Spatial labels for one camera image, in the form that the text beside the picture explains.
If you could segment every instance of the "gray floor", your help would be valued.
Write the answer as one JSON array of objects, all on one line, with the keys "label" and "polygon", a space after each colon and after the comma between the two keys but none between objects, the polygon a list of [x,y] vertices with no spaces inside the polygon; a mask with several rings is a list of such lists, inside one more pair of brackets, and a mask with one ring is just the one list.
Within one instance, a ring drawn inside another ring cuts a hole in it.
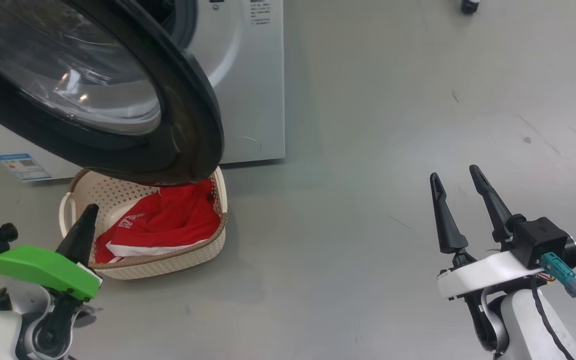
[{"label": "gray floor", "polygon": [[[488,359],[436,288],[435,171],[475,256],[495,246],[470,164],[576,239],[576,1],[286,0],[285,52],[285,161],[224,172],[215,260],[107,280],[78,359]],[[65,191],[0,166],[0,222],[52,248]],[[576,338],[576,299],[544,292]]]}]

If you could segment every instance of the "basket rim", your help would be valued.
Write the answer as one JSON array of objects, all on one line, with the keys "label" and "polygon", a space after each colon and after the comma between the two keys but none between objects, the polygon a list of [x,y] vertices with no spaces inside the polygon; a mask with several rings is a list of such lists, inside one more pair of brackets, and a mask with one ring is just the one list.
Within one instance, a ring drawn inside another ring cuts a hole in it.
[{"label": "basket rim", "polygon": [[[72,178],[72,180],[70,182],[70,186],[68,187],[68,192],[74,193],[75,188],[77,187],[77,184],[88,173],[94,173],[94,171],[91,171],[89,169],[82,169],[81,171],[79,171],[79,173],[77,173],[77,175],[75,175],[75,177]],[[163,255],[148,256],[148,257],[144,257],[144,258],[140,258],[140,259],[136,259],[136,260],[126,260],[126,261],[106,263],[106,264],[101,264],[101,263],[96,263],[96,262],[90,263],[89,262],[88,266],[90,269],[94,269],[94,270],[121,269],[121,268],[126,268],[126,267],[134,267],[137,265],[146,265],[146,264],[161,262],[163,260],[168,260],[171,258],[176,258],[178,256],[187,255],[188,253],[192,253],[193,251],[197,251],[199,249],[205,248],[206,246],[209,246],[210,244],[212,244],[222,234],[222,232],[224,232],[224,228],[226,228],[226,223],[228,223],[228,213],[227,212],[222,212],[221,214],[218,214],[218,215],[219,215],[219,218],[221,219],[221,221],[219,222],[219,226],[217,227],[217,230],[215,230],[215,232],[212,234],[212,236],[210,238],[206,239],[205,241],[194,244],[190,247],[183,248],[181,250],[172,251],[169,253],[164,253]]]}]

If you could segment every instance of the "washing machine door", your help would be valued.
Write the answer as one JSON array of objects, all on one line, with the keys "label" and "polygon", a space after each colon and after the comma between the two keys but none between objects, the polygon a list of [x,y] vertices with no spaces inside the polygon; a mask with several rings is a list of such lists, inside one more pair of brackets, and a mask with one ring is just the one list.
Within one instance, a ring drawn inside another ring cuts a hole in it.
[{"label": "washing machine door", "polygon": [[170,20],[166,6],[140,3],[172,0],[0,0],[0,123],[114,178],[209,177],[224,135],[208,78],[183,48],[194,1],[176,1],[187,17]]}]

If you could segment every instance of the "teal cable connector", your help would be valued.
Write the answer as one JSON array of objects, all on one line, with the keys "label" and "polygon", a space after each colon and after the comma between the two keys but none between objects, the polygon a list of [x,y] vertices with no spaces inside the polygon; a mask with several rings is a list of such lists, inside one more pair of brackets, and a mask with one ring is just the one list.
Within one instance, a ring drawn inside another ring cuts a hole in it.
[{"label": "teal cable connector", "polygon": [[552,276],[563,284],[571,297],[576,297],[576,273],[566,265],[566,262],[554,252],[547,252],[541,256],[541,267],[546,274]]}]

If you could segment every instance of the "beige plastic basket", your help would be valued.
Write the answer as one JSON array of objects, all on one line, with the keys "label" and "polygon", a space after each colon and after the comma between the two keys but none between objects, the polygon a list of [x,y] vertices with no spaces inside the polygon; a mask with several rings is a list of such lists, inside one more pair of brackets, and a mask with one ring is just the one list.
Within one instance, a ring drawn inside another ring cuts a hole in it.
[{"label": "beige plastic basket", "polygon": [[[226,241],[228,201],[221,169],[217,168],[210,176],[210,181],[215,198],[214,210],[221,217],[221,223],[210,239],[164,255],[128,257],[112,264],[97,264],[93,246],[90,254],[90,268],[111,278],[131,280],[180,271],[212,260],[222,250]],[[66,236],[87,205],[97,204],[99,214],[94,233],[96,240],[99,235],[123,217],[139,199],[157,192],[157,189],[157,187],[143,186],[82,170],[73,178],[68,193],[63,197],[59,206],[61,234]]]}]

